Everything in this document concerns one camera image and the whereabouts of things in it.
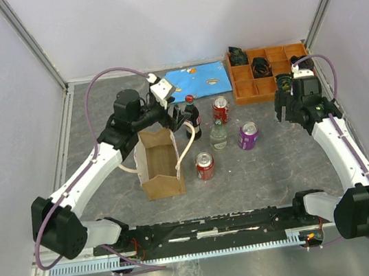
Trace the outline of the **cola glass bottle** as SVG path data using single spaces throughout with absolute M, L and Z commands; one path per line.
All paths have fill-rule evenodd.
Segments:
M 194 104 L 194 97 L 193 95 L 186 95 L 185 97 L 186 106 L 184 111 L 189 114 L 188 122 L 194 128 L 195 136 L 194 140 L 200 139 L 202 132 L 201 132 L 201 118 L 200 113 L 196 105 Z

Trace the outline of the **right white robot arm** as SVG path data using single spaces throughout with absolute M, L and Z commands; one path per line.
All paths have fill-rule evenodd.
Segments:
M 322 95 L 316 76 L 294 78 L 290 91 L 277 90 L 274 108 L 278 120 L 299 124 L 314 138 L 333 164 L 343 195 L 319 189 L 298 192 L 293 218 L 309 225 L 314 218 L 334 222 L 341 237 L 369 237 L 369 161 L 355 143 L 335 100 Z

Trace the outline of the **brown canvas bag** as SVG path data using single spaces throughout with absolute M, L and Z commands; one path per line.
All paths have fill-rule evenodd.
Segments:
M 140 131 L 133 150 L 136 167 L 120 165 L 125 172 L 136 174 L 149 200 L 159 200 L 186 193 L 182 161 L 195 139 L 195 128 L 185 121 L 190 129 L 190 140 L 182 152 L 178 150 L 175 134 L 166 128 L 157 132 Z

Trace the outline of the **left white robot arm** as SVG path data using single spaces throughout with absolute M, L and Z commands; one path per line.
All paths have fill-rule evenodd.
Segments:
M 165 79 L 150 85 L 147 98 L 127 89 L 116 95 L 113 114 L 104 130 L 94 139 L 94 147 L 73 176 L 47 198 L 32 203 L 32 233 L 35 253 L 44 246 L 67 259 L 85 248 L 102 244 L 116 251 L 131 245 L 126 225 L 112 218 L 83 222 L 87 203 L 110 173 L 121 166 L 138 142 L 141 130 L 160 123 L 176 131 L 186 115 L 173 103 L 175 88 Z

